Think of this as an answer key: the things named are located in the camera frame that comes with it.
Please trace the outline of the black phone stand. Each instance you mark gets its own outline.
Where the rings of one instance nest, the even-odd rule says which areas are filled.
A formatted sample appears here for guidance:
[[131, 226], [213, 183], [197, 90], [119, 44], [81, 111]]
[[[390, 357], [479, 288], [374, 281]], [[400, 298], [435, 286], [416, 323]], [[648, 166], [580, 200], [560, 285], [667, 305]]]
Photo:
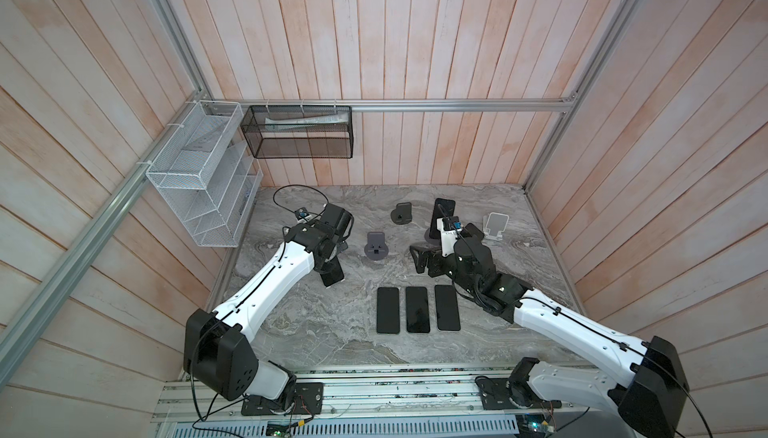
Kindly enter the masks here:
[[406, 329], [409, 333], [431, 331], [428, 292], [425, 287], [409, 286], [405, 289]]

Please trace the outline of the white folding phone stand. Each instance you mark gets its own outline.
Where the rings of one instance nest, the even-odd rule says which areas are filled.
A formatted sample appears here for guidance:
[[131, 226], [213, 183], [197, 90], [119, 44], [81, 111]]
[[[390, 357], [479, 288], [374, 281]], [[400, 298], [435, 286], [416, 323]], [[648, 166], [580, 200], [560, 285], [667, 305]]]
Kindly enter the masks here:
[[508, 215], [498, 212], [490, 212], [484, 218], [483, 222], [484, 238], [493, 241], [502, 241], [508, 223]]

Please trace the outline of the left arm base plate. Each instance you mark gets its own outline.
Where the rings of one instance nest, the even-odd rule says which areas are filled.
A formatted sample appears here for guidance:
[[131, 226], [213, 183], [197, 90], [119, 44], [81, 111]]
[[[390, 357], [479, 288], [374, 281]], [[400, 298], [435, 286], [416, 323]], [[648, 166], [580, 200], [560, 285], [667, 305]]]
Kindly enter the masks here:
[[242, 408], [243, 416], [288, 417], [294, 415], [318, 415], [324, 398], [324, 384], [321, 382], [299, 382], [289, 384], [276, 399], [261, 396], [247, 396]]

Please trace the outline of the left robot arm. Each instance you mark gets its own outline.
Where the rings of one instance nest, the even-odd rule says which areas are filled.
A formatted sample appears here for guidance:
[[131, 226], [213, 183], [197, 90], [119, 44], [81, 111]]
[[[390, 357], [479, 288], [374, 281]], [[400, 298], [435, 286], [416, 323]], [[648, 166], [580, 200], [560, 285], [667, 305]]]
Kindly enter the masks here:
[[262, 323], [311, 272], [330, 287], [344, 279], [338, 254], [353, 227], [351, 213], [334, 204], [288, 229], [275, 255], [238, 292], [213, 311], [196, 310], [185, 326], [183, 368], [227, 400], [259, 397], [286, 409], [295, 376], [259, 360], [252, 349]]

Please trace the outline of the green phone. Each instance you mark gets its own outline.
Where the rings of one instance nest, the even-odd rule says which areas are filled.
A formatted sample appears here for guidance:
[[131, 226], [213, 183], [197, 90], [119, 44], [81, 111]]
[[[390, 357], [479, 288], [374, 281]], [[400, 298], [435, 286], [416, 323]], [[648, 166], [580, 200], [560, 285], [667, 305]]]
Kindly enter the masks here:
[[376, 332], [393, 335], [400, 333], [400, 299], [396, 287], [377, 289]]

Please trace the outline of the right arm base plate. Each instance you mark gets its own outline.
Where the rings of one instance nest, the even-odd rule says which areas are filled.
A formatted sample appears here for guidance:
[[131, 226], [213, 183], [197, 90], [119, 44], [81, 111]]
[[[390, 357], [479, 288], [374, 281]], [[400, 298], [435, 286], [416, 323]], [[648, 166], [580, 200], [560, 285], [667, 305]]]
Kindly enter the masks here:
[[484, 410], [551, 410], [559, 409], [560, 400], [546, 401], [535, 396], [530, 390], [522, 391], [509, 386], [507, 378], [490, 378], [484, 375], [474, 378]]

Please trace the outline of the dark grey phone stand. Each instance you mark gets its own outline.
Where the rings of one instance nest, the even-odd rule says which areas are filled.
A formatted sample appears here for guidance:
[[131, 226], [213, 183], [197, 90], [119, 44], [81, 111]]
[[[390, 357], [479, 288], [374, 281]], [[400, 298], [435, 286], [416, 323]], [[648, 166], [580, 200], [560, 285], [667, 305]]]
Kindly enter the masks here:
[[391, 220], [396, 225], [406, 225], [412, 222], [412, 203], [398, 203], [390, 213]]

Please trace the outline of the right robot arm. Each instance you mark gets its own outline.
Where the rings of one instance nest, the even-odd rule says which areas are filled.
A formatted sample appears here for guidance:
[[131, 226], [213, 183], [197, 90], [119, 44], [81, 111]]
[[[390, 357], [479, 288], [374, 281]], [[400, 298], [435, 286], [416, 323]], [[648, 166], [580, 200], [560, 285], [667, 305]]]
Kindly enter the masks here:
[[676, 347], [597, 323], [549, 298], [522, 278], [498, 271], [491, 251], [461, 238], [451, 251], [413, 245], [419, 274], [446, 276], [489, 314], [533, 330], [594, 365], [559, 368], [525, 357], [507, 380], [507, 399], [519, 408], [551, 401], [612, 413], [644, 437], [674, 437], [690, 388]]

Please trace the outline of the blue phone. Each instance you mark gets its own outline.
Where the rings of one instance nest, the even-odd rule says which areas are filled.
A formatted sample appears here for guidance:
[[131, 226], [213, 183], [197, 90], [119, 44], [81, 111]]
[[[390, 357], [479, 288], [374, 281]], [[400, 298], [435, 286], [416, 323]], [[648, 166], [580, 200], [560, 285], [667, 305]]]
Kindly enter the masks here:
[[341, 282], [345, 278], [345, 274], [339, 258], [334, 257], [325, 262], [320, 268], [319, 275], [325, 287]]

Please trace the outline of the white phone front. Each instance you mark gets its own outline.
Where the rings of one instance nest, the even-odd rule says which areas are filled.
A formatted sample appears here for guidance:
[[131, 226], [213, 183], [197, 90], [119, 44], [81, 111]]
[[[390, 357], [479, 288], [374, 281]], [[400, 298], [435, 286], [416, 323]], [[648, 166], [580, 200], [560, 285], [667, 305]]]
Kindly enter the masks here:
[[440, 331], [460, 331], [458, 295], [452, 285], [434, 287], [437, 327]]

